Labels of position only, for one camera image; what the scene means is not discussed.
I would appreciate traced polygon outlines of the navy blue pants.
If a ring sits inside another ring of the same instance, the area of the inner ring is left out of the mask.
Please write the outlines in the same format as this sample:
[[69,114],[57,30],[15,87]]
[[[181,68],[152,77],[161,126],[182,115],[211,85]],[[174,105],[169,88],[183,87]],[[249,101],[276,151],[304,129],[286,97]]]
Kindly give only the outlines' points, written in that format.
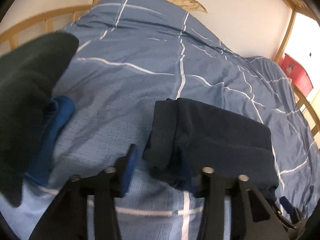
[[265,198],[276,200],[279,179],[267,126],[191,99],[157,101],[143,159],[153,177],[184,190],[179,150],[196,158],[200,172],[211,167],[222,178],[247,175]]

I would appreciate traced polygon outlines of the bright blue folded garment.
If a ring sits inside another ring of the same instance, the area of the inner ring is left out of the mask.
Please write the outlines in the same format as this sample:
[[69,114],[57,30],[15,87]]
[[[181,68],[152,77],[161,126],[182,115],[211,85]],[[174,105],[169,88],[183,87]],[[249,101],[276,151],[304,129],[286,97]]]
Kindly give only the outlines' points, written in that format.
[[55,143],[74,111],[74,102],[67,96],[52,98],[44,107],[40,144],[37,146],[35,155],[25,173],[25,176],[35,184],[47,186],[52,171]]

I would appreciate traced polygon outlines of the blue checked duvet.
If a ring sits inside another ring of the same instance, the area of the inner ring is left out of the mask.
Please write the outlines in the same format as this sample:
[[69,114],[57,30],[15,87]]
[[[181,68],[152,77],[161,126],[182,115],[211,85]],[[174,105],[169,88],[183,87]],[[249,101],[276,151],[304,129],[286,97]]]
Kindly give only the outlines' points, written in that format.
[[[319,238],[319,150],[277,64],[232,52],[165,0],[101,0],[61,32],[79,45],[52,98],[71,98],[75,111],[55,143],[47,186],[24,174],[19,207],[1,194],[1,227],[11,238]],[[150,174],[143,152],[155,103],[179,98],[270,129],[275,201],[244,174],[222,178],[204,167],[198,197]],[[138,158],[122,197],[131,144]],[[270,202],[290,218],[282,196],[307,219],[310,237],[270,237],[276,220]]]

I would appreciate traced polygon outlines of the red plastic storage box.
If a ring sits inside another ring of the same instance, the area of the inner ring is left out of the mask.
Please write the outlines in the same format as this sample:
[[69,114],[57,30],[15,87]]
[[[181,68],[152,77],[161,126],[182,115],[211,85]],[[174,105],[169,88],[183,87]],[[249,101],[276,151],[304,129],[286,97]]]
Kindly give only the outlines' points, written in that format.
[[287,53],[281,58],[279,66],[292,80],[292,83],[307,97],[313,90],[313,85],[304,67]]

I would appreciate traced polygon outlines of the dark grey folded garment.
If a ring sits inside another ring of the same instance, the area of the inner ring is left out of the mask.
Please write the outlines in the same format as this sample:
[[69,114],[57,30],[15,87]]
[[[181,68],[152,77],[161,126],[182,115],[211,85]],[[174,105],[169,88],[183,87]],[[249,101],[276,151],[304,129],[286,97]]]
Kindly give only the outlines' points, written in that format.
[[69,33],[40,36],[1,56],[1,194],[13,207],[42,135],[43,109],[77,51]]

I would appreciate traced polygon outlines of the wooden bunk bed frame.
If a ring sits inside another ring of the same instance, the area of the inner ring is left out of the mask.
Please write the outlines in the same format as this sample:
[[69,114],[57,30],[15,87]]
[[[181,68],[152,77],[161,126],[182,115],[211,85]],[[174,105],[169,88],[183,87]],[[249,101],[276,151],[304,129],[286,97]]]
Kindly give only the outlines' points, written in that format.
[[[68,6],[59,6],[52,10],[46,10],[42,12],[38,12],[36,14],[31,15],[30,17],[16,23],[11,26],[9,29],[5,30],[1,33],[1,44],[7,44],[10,50],[13,50],[23,44],[22,41],[19,40],[19,33],[26,32],[28,29],[32,28],[35,25],[41,25],[42,29],[37,33],[29,33],[29,35],[34,38],[40,36],[41,34],[52,33],[57,30],[54,27],[54,19],[67,15],[68,22],[73,23],[80,18],[80,14],[83,12],[88,12],[92,7],[94,7],[100,0],[89,0],[88,3],[80,3]],[[274,61],[282,64],[284,61],[288,62],[288,65],[293,64],[293,59],[289,60],[289,55],[284,53],[284,49],[289,41],[290,35],[293,30],[293,25],[296,20],[297,14],[310,16],[312,12],[307,8],[298,8],[297,6],[292,6],[292,13],[290,22],[288,24],[286,33],[282,40],[282,43],[274,57]],[[319,135],[319,113],[315,111],[312,104],[308,98],[305,97],[305,94],[298,86],[300,84],[299,79],[289,79],[291,82],[292,89],[295,94],[296,104],[299,110],[303,113],[303,115],[307,118],[307,122],[311,127],[311,132],[314,137]]]

